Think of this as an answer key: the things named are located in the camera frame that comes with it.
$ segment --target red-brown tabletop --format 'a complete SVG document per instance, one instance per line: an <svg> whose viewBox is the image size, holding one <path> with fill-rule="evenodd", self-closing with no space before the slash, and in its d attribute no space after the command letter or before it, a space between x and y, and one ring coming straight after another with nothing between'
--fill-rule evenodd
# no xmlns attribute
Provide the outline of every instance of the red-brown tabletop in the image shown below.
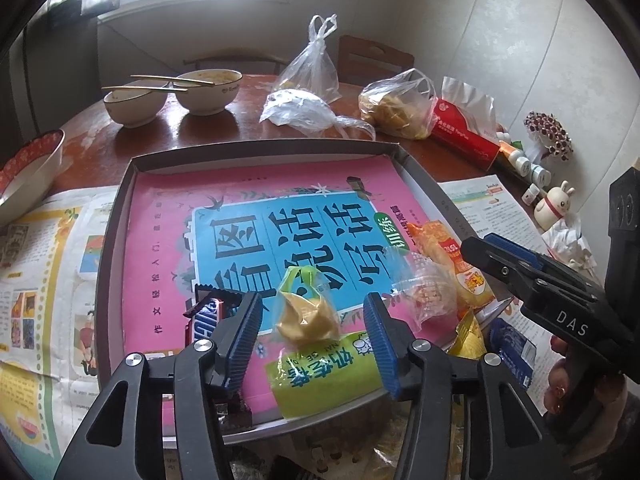
<svg viewBox="0 0 640 480"><path fill-rule="evenodd" d="M166 105L151 123L132 130L111 121L104 104L97 102L62 126L68 139L63 152L63 171L50 192L118 184L129 160L146 153L232 140L301 137L302 134L290 126L259 122L273 81L273 75L245 75L236 99L225 111L208 117L188 114L175 97L169 95ZM332 103L331 108L336 114L359 117L361 90L358 86L341 84L342 98ZM438 182L483 175L481 170L433 139L405 140L379 135L378 140L399 142ZM505 184L516 197L524 191L524 186Z"/></svg>

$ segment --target wooden chopstick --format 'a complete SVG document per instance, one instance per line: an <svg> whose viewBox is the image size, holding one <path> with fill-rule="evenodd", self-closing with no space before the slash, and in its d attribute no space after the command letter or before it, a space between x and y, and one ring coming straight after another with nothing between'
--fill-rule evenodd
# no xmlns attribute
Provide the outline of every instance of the wooden chopstick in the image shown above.
<svg viewBox="0 0 640 480"><path fill-rule="evenodd" d="M177 92L188 92L186 88L169 88L167 86L103 86L103 90L150 90L151 92L167 92L169 94Z"/></svg>
<svg viewBox="0 0 640 480"><path fill-rule="evenodd" d="M175 83L194 83L198 86L215 86L218 83L213 81L202 81L201 79L185 79L182 77L171 77L167 75L130 75L136 79L156 79L158 81L172 81Z"/></svg>

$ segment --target wooden chair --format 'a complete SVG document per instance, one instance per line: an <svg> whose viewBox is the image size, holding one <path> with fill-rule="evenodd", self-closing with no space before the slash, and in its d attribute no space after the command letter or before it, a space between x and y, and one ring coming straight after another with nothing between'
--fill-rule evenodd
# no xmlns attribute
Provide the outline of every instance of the wooden chair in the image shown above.
<svg viewBox="0 0 640 480"><path fill-rule="evenodd" d="M195 70L199 70L203 62L268 62L273 63L273 73L278 75L289 61L273 54L267 54L254 48L232 46L220 48L206 54L199 54L191 59L185 59L185 65L195 65Z"/></svg>
<svg viewBox="0 0 640 480"><path fill-rule="evenodd" d="M342 36L338 42L338 79L365 85L414 67L415 58L377 41Z"/></svg>

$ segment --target silver screw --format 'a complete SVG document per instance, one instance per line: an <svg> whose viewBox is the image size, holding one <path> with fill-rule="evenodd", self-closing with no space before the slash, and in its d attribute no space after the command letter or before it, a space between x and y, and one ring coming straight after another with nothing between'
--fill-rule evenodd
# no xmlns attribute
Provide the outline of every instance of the silver screw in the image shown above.
<svg viewBox="0 0 640 480"><path fill-rule="evenodd" d="M498 354L484 355L484 362L487 363L489 366L497 366L500 364L501 361L502 359L500 359L500 356Z"/></svg>
<svg viewBox="0 0 640 480"><path fill-rule="evenodd" d="M142 355L140 354L129 354L125 357L124 362L126 362L127 366L137 366L142 362Z"/></svg>
<svg viewBox="0 0 640 480"><path fill-rule="evenodd" d="M198 339L193 344L196 352L206 352L207 350L211 350L212 346L213 343L211 342L211 339Z"/></svg>
<svg viewBox="0 0 640 480"><path fill-rule="evenodd" d="M431 343L429 343L426 339L416 339L411 346L417 352L427 352L431 350Z"/></svg>

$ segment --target white bunny toy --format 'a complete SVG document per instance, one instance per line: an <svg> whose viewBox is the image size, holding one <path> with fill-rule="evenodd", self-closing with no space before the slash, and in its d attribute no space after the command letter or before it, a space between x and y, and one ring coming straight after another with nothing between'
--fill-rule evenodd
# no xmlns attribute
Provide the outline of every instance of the white bunny toy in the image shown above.
<svg viewBox="0 0 640 480"><path fill-rule="evenodd" d="M538 202L533 211L533 218L538 225L548 231L553 224L567 214L571 207L571 195L575 192L566 180L560 187L551 188L546 196Z"/></svg>

